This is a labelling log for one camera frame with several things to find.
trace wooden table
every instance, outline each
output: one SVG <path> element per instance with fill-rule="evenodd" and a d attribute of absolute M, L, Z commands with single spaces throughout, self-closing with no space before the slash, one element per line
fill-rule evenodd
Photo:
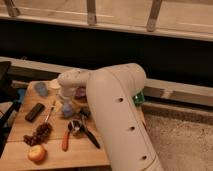
<path fill-rule="evenodd" d="M 61 104 L 56 97 L 57 91 L 49 88 L 49 95 L 42 98 L 35 92 L 33 88 L 34 84 L 35 82 L 29 84 L 23 104 L 14 121 L 0 159 L 1 170 L 43 170 L 109 166 L 102 140 L 92 119 L 87 121 L 87 125 L 101 144 L 101 149 L 97 149 L 86 136 L 78 139 L 70 136 L 68 151 L 62 151 L 61 141 L 64 132 L 67 130 L 69 120 L 61 118 Z M 43 144 L 48 152 L 47 159 L 41 164 L 35 164 L 27 158 L 29 146 L 23 142 L 23 135 L 32 135 L 36 127 L 44 122 L 55 99 L 56 107 L 49 119 L 50 124 L 53 126 L 53 131 L 47 143 Z M 25 121 L 24 117 L 37 102 L 43 103 L 46 109 L 33 123 L 29 123 Z"/>

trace blue object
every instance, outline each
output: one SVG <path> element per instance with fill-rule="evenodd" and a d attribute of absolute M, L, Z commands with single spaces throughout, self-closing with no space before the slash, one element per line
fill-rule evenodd
<path fill-rule="evenodd" d="M 137 107 L 140 106 L 145 101 L 143 92 L 141 91 L 136 96 L 134 96 L 133 101 L 134 101 L 135 106 L 137 106 Z"/>
<path fill-rule="evenodd" d="M 47 86 L 44 82 L 38 82 L 34 85 L 34 89 L 41 97 L 45 97 L 48 95 Z"/>

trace apple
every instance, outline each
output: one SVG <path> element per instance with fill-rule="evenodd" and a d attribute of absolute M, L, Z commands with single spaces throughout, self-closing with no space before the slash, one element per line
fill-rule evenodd
<path fill-rule="evenodd" d="M 46 158 L 46 153 L 42 145 L 34 145 L 30 147 L 27 157 L 33 162 L 40 162 Z"/>

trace orange knife handle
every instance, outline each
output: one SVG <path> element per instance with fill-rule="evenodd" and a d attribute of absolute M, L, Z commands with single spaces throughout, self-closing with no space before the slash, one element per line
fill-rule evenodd
<path fill-rule="evenodd" d="M 62 139 L 62 144 L 61 144 L 61 148 L 63 151 L 67 151 L 68 150 L 68 146 L 69 146 L 69 134 L 70 131 L 65 131 L 63 139 Z"/>

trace utensil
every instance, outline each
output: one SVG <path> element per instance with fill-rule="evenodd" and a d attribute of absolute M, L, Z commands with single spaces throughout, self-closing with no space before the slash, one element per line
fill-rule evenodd
<path fill-rule="evenodd" d="M 73 135 L 76 135 L 80 131 L 81 124 L 79 123 L 78 120 L 71 120 L 68 123 L 67 127 L 68 127 L 68 129 L 64 132 L 64 136 L 63 136 L 63 139 L 62 139 L 62 146 L 61 147 L 62 147 L 63 151 L 68 150 L 70 132 L 72 132 Z"/>
<path fill-rule="evenodd" d="M 90 141 L 98 148 L 100 149 L 101 146 L 98 143 L 97 139 L 95 138 L 95 136 L 92 134 L 92 132 L 89 131 L 89 129 L 86 126 L 86 122 L 85 122 L 85 116 L 82 115 L 82 122 L 81 122 L 81 131 L 83 131 L 87 137 L 90 139 Z"/>

